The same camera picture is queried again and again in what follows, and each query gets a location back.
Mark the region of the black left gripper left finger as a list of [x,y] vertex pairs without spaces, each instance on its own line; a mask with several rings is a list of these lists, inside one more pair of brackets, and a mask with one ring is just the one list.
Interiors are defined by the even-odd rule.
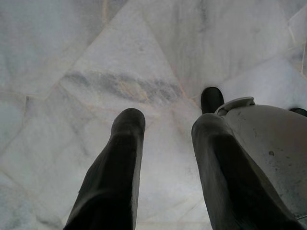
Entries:
[[135,108],[114,120],[108,143],[88,169],[66,230],[136,228],[145,117]]

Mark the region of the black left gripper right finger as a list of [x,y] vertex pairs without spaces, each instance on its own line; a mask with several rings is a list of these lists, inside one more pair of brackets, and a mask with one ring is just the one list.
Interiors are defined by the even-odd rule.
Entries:
[[203,196],[214,230],[301,230],[303,226],[220,116],[191,131]]

